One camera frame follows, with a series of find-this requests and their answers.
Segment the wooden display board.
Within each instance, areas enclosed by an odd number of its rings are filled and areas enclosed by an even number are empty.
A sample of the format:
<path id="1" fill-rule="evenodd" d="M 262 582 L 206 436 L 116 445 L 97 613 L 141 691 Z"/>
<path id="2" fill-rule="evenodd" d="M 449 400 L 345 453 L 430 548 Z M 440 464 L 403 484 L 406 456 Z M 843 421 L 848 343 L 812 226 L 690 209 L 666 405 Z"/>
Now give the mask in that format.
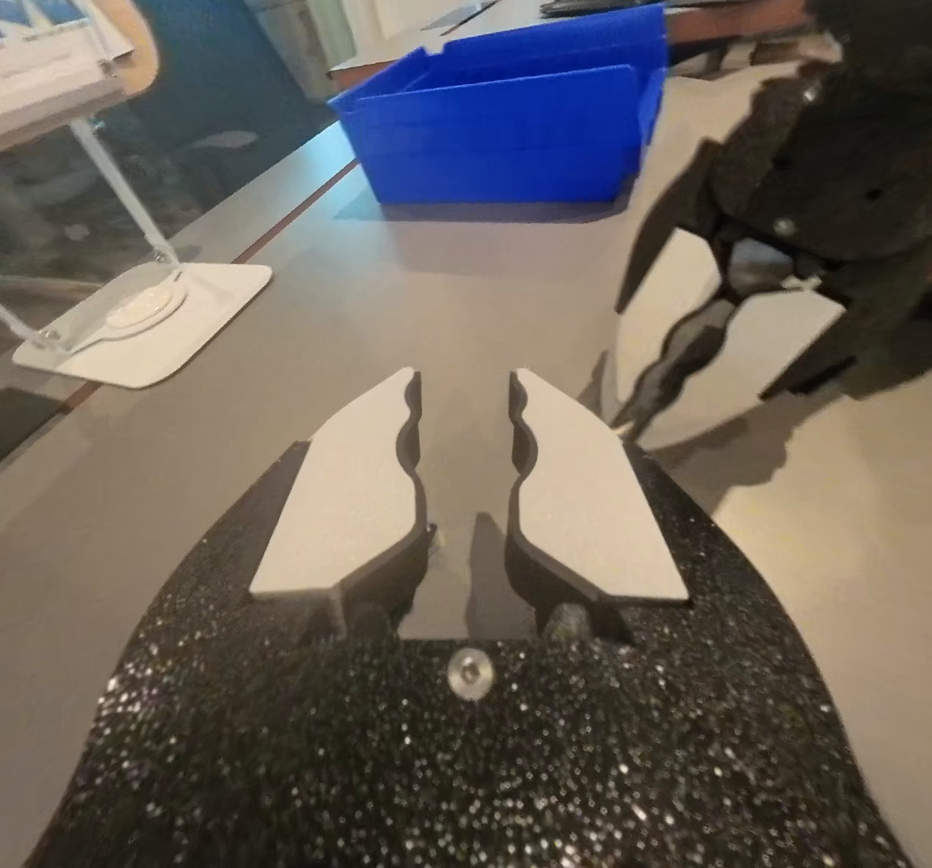
<path id="1" fill-rule="evenodd" d="M 159 65 L 133 0 L 1 0 L 1 150 L 138 97 Z"/>

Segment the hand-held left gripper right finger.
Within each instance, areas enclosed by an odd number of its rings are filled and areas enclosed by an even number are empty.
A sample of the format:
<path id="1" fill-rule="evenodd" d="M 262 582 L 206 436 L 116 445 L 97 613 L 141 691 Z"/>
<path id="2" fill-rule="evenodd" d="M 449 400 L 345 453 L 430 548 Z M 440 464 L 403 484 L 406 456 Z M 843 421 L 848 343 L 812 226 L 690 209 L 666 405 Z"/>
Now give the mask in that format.
<path id="1" fill-rule="evenodd" d="M 607 604 L 685 604 L 690 595 L 620 436 L 528 368 L 509 376 L 516 481 L 508 543 L 543 577 Z"/>

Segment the blue plastic bin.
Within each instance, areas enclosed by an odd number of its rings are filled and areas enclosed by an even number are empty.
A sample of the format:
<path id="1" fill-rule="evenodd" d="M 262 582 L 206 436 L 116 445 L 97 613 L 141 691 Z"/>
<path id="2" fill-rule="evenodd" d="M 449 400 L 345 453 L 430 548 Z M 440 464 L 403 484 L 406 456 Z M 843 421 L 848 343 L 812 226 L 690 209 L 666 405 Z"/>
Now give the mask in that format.
<path id="1" fill-rule="evenodd" d="M 653 4 L 418 48 L 330 105 L 383 204 L 608 202 L 641 170 L 667 68 Z"/>

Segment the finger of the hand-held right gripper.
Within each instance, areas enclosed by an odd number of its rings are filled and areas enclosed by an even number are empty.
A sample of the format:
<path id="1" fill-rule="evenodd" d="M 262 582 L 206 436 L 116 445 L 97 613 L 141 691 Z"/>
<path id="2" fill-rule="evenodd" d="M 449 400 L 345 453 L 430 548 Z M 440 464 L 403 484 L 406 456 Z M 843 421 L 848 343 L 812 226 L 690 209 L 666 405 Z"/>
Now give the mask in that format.
<path id="1" fill-rule="evenodd" d="M 766 389 L 845 312 L 814 291 L 758 294 L 743 302 L 711 363 L 689 376 L 676 399 L 639 434 L 643 448 L 665 448 L 699 437 L 756 408 Z"/>
<path id="2" fill-rule="evenodd" d="M 674 229 L 624 310 L 613 344 L 613 426 L 630 439 L 692 439 L 710 430 L 732 303 L 702 237 Z"/>

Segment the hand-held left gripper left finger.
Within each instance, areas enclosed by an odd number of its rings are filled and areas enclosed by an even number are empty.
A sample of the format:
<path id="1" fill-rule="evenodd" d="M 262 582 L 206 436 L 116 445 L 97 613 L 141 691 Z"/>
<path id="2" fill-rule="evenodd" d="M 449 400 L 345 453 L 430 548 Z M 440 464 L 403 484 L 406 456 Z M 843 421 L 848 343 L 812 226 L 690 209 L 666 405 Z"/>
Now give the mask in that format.
<path id="1" fill-rule="evenodd" d="M 428 567 L 421 374 L 402 367 L 332 415 L 309 446 L 250 595 L 407 606 Z"/>

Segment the white desk stand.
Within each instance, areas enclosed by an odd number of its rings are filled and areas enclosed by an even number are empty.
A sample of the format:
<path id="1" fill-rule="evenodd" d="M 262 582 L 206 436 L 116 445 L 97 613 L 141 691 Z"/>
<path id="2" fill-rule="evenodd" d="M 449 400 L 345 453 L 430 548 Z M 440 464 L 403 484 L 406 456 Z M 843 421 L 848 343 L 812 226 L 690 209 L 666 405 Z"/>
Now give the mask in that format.
<path id="1" fill-rule="evenodd" d="M 70 130 L 151 249 L 49 326 L 29 326 L 1 306 L 19 338 L 18 366 L 126 389 L 162 383 L 183 368 L 271 282 L 267 266 L 185 263 L 86 118 Z"/>

